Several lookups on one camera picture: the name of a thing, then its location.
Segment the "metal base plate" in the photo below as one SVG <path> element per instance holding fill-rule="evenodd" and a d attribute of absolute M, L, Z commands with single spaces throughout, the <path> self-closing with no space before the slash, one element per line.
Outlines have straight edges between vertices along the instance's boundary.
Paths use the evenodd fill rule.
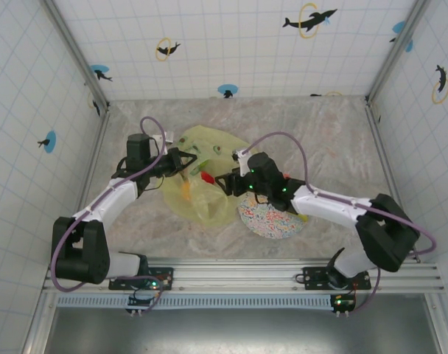
<path fill-rule="evenodd" d="M 358 274 L 352 278 L 352 284 L 348 284 L 344 288 L 336 288 L 329 283 L 326 275 L 326 267 L 304 267 L 304 289 L 305 290 L 352 290 L 353 285 L 357 284 L 357 290 L 370 290 L 371 283 L 367 271 Z"/>
<path fill-rule="evenodd" d="M 149 275 L 153 277 L 158 277 L 163 274 L 169 274 L 170 280 L 168 280 L 168 284 L 164 285 L 164 291 L 172 290 L 173 284 L 173 268 L 170 267 L 157 267 L 157 268 L 149 268 Z M 141 290 L 157 290 L 151 284 L 149 280 L 110 280 L 109 281 L 109 290 L 118 290 L 118 291 L 134 291 L 137 288 Z"/>

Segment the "table surface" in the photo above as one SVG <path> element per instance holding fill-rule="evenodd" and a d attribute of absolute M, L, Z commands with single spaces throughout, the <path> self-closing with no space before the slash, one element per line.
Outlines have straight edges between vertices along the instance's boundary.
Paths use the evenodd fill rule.
<path fill-rule="evenodd" d="M 287 131 L 304 146 L 316 187 L 357 197 L 388 193 L 362 97 L 153 100 L 113 103 L 88 201 L 105 188 L 126 154 L 127 136 L 140 132 L 139 121 L 147 115 L 174 131 L 175 140 L 195 125 L 220 129 L 246 142 Z M 151 122 L 145 128 L 158 133 Z M 268 153 L 281 171 L 304 179 L 301 154 L 289 139 L 267 139 L 259 150 Z M 284 240 L 254 234 L 237 211 L 229 225 L 204 227 L 173 214 L 160 190 L 146 192 L 127 207 L 107 239 L 112 250 L 151 257 L 227 259 L 327 258 L 359 243 L 355 233 L 318 218 L 309 218 L 299 235 Z"/>

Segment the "white tiled wall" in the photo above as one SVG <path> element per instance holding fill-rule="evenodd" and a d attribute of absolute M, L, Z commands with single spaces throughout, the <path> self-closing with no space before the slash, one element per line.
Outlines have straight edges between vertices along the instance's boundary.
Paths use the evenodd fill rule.
<path fill-rule="evenodd" d="M 448 79 L 448 0 L 432 2 L 413 40 L 378 99 L 379 126 L 408 215 L 438 240 L 426 258 L 438 262 L 448 291 L 448 82 L 433 93 L 437 65 Z"/>
<path fill-rule="evenodd" d="M 56 2 L 87 61 L 109 68 L 113 82 L 99 81 L 108 98 L 138 100 L 222 97 L 222 84 L 238 97 L 367 94 L 414 0 Z M 337 9 L 309 39 L 282 28 L 304 5 L 302 21 Z M 158 61 L 162 38 L 180 46 Z"/>
<path fill-rule="evenodd" d="M 19 353 L 99 117 L 38 0 L 0 0 L 0 353 Z M 54 131 L 52 153 L 39 148 Z"/>

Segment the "yellow plastic bag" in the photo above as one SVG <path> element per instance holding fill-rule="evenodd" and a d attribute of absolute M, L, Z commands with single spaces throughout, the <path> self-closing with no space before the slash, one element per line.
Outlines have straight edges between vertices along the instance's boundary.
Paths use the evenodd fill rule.
<path fill-rule="evenodd" d="M 230 173 L 238 167 L 232 159 L 232 151 L 249 144 L 224 131 L 198 125 L 185 131 L 177 146 L 197 155 L 197 161 L 182 173 L 164 180 L 161 191 L 167 206 L 175 214 L 205 226 L 232 222 L 243 196 L 225 195 L 217 184 L 205 182 L 200 172 L 213 177 Z"/>

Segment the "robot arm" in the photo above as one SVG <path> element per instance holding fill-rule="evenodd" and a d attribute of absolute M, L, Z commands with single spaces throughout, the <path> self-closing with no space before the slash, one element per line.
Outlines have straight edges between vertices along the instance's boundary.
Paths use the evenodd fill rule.
<path fill-rule="evenodd" d="M 141 196 L 152 177 L 173 176 L 197 159 L 196 155 L 179 151 L 177 147 L 169 150 L 165 148 L 164 155 L 153 169 L 114 188 L 113 186 L 118 182 L 143 170 L 155 160 L 155 156 L 150 155 L 151 141 L 156 143 L 157 150 L 163 144 L 161 136 L 150 137 L 141 133 L 129 136 L 127 156 L 120 161 L 105 190 L 85 209 L 77 212 L 71 218 L 60 217 L 55 221 L 52 254 L 70 225 L 85 212 L 88 212 L 88 215 L 67 238 L 59 253 L 55 267 L 57 277 L 99 284 L 104 279 L 147 274 L 148 265 L 145 256 L 109 251 L 105 233 L 122 211 Z M 103 198 L 92 211 L 92 206 L 109 189 L 113 191 Z M 74 244 L 79 243 L 80 240 L 83 241 L 81 247 L 74 247 Z"/>
<path fill-rule="evenodd" d="M 358 233 L 363 250 L 341 249 L 326 267 L 335 287 L 342 288 L 348 279 L 368 269 L 398 271 L 419 238 L 416 230 L 362 208 L 374 207 L 409 220 L 389 195 L 352 198 L 308 188 L 305 181 L 285 178 L 266 153 L 252 155 L 241 150 L 234 154 L 234 160 L 239 162 L 238 168 L 216 177 L 227 195 L 245 192 L 265 195 L 277 210 L 324 218 Z"/>

